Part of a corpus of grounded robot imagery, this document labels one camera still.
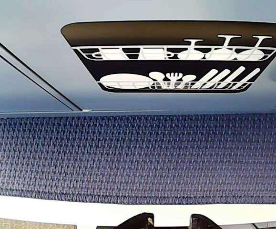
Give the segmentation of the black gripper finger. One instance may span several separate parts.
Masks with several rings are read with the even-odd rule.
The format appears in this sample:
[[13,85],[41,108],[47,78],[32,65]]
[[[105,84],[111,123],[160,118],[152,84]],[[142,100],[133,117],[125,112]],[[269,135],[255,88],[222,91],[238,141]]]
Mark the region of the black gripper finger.
[[154,214],[141,213],[129,220],[129,229],[154,229]]
[[190,216],[189,229],[222,229],[214,221],[202,214],[192,214]]

